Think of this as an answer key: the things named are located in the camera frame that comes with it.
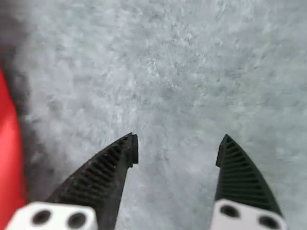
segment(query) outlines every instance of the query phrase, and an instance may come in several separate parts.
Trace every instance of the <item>ribbed rubber pad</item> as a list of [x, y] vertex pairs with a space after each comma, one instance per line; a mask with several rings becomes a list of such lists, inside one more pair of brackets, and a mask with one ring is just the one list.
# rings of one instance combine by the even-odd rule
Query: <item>ribbed rubber pad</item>
[[260, 171], [228, 135], [220, 144], [216, 166], [221, 170], [215, 200], [228, 199], [282, 215]]
[[90, 206], [100, 229], [114, 229], [127, 169], [138, 163], [138, 139], [128, 134], [74, 172], [47, 202]]

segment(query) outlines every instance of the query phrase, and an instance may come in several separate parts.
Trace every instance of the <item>gray carpet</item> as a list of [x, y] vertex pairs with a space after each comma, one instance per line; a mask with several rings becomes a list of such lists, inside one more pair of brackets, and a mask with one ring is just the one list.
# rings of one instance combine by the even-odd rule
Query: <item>gray carpet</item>
[[31, 199], [132, 131], [117, 230], [208, 229], [228, 133], [305, 229], [307, 1], [0, 2]]

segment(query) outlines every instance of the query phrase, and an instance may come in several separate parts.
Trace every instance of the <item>white plastic part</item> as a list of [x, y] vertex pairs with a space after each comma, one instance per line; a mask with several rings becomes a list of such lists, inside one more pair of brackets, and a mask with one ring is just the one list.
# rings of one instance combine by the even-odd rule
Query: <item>white plastic part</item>
[[98, 230], [98, 226], [91, 207], [33, 202], [15, 212], [6, 230]]
[[[222, 207], [233, 207], [238, 217], [230, 217], [221, 212]], [[271, 227], [264, 226], [260, 218], [271, 220]], [[274, 212], [243, 205], [226, 199], [215, 202], [210, 230], [286, 230], [284, 219]]]

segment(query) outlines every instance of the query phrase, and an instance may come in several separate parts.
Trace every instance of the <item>red object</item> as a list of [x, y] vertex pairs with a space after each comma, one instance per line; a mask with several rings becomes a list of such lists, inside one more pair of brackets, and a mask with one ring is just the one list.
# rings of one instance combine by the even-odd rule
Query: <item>red object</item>
[[25, 205], [25, 198], [19, 123], [0, 70], [0, 230]]

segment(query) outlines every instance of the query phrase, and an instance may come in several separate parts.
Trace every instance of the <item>screw hole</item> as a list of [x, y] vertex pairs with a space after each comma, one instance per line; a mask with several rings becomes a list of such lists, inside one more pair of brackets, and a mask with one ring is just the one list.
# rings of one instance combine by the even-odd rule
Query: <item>screw hole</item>
[[239, 211], [230, 205], [224, 205], [221, 207], [221, 213], [229, 216], [229, 217], [233, 217], [233, 218], [238, 218], [240, 217]]
[[86, 216], [83, 213], [73, 214], [68, 219], [68, 226], [72, 229], [78, 229], [85, 224]]
[[45, 224], [50, 218], [51, 212], [48, 210], [39, 211], [32, 218], [32, 223], [35, 225]]
[[270, 228], [270, 229], [280, 229], [279, 224], [272, 217], [263, 216], [259, 218], [259, 224]]

